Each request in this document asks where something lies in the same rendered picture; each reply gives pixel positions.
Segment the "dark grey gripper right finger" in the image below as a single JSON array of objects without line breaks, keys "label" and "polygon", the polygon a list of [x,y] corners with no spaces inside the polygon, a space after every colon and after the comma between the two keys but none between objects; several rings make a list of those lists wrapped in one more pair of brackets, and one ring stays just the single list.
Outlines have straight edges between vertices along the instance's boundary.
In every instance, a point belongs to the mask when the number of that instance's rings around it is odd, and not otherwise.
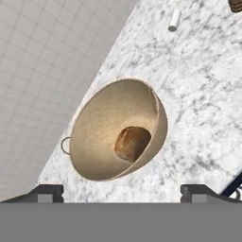
[{"label": "dark grey gripper right finger", "polygon": [[181,186],[181,203],[221,202],[241,203],[241,200],[219,195],[204,184],[183,184]]}]

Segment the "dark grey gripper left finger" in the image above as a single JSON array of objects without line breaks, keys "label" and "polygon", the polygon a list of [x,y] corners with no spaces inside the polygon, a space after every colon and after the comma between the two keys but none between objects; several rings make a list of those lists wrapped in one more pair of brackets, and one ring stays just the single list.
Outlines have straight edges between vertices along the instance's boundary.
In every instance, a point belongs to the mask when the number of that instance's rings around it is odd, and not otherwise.
[{"label": "dark grey gripper left finger", "polygon": [[3,203],[63,203],[62,194],[62,184],[39,184],[30,192],[3,200]]}]

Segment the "tan round basket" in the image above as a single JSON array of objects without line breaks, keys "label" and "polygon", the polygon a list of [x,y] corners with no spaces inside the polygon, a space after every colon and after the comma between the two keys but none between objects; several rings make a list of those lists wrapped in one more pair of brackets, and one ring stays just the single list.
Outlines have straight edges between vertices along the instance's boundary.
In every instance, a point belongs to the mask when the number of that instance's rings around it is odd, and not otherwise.
[{"label": "tan round basket", "polygon": [[[145,150],[135,162],[114,153],[120,132],[140,127],[150,133]],[[78,174],[91,181],[109,181],[149,163],[164,145],[167,116],[163,103],[145,82],[123,78],[99,90],[84,105],[73,126],[69,148]]]}]

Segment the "brown bread loaf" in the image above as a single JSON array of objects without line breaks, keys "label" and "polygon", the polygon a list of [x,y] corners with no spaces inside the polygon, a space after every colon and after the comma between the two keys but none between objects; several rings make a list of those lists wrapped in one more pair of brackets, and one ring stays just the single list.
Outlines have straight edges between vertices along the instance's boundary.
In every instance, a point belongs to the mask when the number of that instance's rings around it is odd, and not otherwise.
[{"label": "brown bread loaf", "polygon": [[146,149],[151,134],[142,127],[126,127],[118,135],[114,144],[117,157],[134,163]]}]

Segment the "black and white fixture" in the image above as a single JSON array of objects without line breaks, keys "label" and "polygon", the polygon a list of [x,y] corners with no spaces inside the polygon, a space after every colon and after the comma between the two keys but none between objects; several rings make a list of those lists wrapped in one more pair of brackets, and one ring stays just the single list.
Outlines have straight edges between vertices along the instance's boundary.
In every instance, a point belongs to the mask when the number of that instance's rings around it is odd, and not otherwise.
[{"label": "black and white fixture", "polygon": [[240,200],[242,195],[242,171],[221,192],[222,196],[230,197],[235,194],[234,199]]}]

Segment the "small white cylinder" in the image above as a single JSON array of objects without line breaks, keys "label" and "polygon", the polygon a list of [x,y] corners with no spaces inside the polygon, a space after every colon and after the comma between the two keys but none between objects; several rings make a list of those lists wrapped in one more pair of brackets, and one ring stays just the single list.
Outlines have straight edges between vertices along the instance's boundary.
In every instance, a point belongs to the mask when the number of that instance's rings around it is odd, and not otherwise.
[{"label": "small white cylinder", "polygon": [[180,19],[181,19],[181,12],[178,9],[174,9],[171,15],[168,30],[171,32],[176,31],[179,26]]}]

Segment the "dark brown ridged object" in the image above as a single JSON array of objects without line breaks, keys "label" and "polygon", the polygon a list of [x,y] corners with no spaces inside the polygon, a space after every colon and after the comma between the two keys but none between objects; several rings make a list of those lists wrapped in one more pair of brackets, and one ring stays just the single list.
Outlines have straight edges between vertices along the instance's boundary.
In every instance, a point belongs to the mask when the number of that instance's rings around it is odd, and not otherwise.
[{"label": "dark brown ridged object", "polygon": [[242,11],[242,0],[228,0],[228,3],[233,13]]}]

